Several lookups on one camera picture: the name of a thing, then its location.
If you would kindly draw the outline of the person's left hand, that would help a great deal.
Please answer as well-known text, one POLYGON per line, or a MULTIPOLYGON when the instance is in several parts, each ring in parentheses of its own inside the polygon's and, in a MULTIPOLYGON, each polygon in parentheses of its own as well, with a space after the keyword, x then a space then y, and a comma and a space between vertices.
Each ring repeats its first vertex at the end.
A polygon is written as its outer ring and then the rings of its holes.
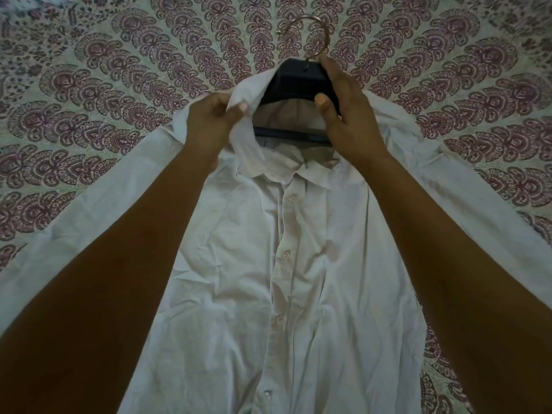
POLYGON ((229 143, 231 130, 225 128, 224 114, 233 106, 230 97, 230 94, 212 93, 191 105, 184 143, 187 154, 211 160, 229 143))

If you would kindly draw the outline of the person's right hand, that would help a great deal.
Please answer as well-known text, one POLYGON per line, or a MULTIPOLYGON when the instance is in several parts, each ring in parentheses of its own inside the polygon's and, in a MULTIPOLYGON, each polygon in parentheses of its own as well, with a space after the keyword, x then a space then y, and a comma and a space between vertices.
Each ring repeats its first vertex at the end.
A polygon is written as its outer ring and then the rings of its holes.
POLYGON ((334 149, 354 166, 389 155, 374 111, 358 82, 325 53, 319 62, 327 72, 340 103, 342 129, 328 138, 334 149))

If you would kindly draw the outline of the black hanger with gold hook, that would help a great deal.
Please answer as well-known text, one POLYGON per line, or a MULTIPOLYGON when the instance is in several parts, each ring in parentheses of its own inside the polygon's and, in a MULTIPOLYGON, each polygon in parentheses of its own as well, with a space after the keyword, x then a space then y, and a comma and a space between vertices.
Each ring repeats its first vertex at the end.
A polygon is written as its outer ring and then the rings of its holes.
MULTIPOLYGON (((325 52, 328 48, 330 34, 327 24, 317 16, 300 15, 291 20, 283 31, 277 31, 277 34, 286 34, 293 25, 302 20, 313 20, 321 26, 323 31, 322 48, 317 53, 306 57, 306 59, 289 58, 282 62, 275 72, 275 76, 270 80, 260 100, 260 106, 290 99, 314 101, 315 96, 322 93, 330 99, 338 116, 341 116, 340 103, 333 84, 322 65, 314 61, 318 55, 325 52)), ((266 139, 331 146, 329 139, 323 133, 269 129, 260 126, 253 126, 253 132, 255 136, 266 139)))

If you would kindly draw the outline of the white button-up shirt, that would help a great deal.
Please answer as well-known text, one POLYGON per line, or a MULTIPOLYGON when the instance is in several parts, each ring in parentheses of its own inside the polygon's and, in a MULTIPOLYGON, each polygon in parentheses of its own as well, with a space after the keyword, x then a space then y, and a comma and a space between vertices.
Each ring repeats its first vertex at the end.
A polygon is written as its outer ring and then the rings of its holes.
MULTIPOLYGON (((390 153, 552 309, 552 248, 400 106, 364 92, 390 153)), ((175 158, 190 106, 0 272, 0 333, 175 158)), ((208 176, 117 414, 421 414, 426 320, 378 202, 330 148, 262 147, 246 116, 208 176)))

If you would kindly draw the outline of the person's left forearm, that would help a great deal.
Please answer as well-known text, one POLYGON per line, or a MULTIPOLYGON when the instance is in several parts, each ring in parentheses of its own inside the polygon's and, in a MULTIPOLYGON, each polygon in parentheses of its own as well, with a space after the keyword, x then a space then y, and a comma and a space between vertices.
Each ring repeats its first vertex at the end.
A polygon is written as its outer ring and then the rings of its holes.
POLYGON ((0 414, 116 414, 221 147, 192 144, 0 338, 0 414))

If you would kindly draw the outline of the person's right forearm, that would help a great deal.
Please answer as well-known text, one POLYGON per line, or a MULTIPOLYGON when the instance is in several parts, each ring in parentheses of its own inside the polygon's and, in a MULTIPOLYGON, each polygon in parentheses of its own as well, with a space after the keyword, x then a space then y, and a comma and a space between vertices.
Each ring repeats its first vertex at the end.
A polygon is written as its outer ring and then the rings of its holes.
POLYGON ((552 310, 389 152, 353 150, 445 357, 476 414, 552 414, 552 310))

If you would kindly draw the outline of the patterned mandala bedsheet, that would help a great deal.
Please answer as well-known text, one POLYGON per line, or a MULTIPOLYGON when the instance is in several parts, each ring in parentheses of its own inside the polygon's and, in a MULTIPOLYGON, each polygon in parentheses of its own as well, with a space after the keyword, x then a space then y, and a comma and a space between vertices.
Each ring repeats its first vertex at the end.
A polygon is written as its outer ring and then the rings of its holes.
MULTIPOLYGON (((300 15, 322 19, 343 70, 464 160, 552 248, 552 0, 94 0, 43 13, 0 31, 0 272, 210 91, 236 89, 253 126, 321 133, 308 101, 259 105, 284 60, 322 48, 313 20, 277 34, 300 15)), ((475 414, 422 313, 421 414, 475 414)))

